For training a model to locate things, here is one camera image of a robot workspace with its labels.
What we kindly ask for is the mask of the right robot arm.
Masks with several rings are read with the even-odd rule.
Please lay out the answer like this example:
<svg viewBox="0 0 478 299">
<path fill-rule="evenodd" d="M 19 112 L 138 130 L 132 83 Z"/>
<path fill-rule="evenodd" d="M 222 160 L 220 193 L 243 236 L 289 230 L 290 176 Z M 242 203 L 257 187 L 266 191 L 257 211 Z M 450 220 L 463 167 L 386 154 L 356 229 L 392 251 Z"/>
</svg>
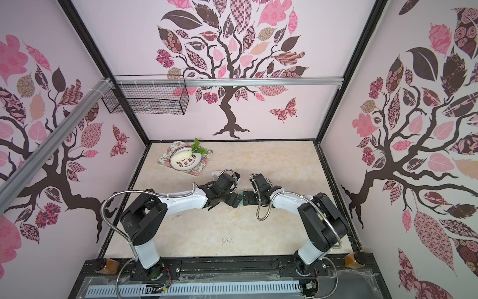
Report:
<svg viewBox="0 0 478 299">
<path fill-rule="evenodd" d="M 336 205 L 324 193 L 305 196 L 274 186 L 262 174 L 251 174 L 250 182 L 256 194 L 256 218 L 265 221 L 272 209 L 297 214 L 308 240 L 295 253 L 298 267 L 309 267 L 322 260 L 335 248 L 342 247 L 342 238 L 349 233 L 347 221 Z"/>
</svg>

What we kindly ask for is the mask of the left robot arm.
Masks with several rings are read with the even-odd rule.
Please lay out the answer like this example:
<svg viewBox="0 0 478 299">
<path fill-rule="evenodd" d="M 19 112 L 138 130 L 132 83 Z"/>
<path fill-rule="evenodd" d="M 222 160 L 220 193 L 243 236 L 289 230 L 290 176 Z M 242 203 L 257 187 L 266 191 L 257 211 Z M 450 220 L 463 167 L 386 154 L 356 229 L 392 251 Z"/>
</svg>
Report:
<svg viewBox="0 0 478 299">
<path fill-rule="evenodd" d="M 191 191 L 159 194 L 152 189 L 134 190 L 139 196 L 121 214 L 120 223 L 143 269 L 149 270 L 160 261 L 154 245 L 164 218 L 192 209 L 212 209 L 234 194 L 240 175 L 227 169 L 219 177 L 204 185 L 193 184 Z"/>
</svg>

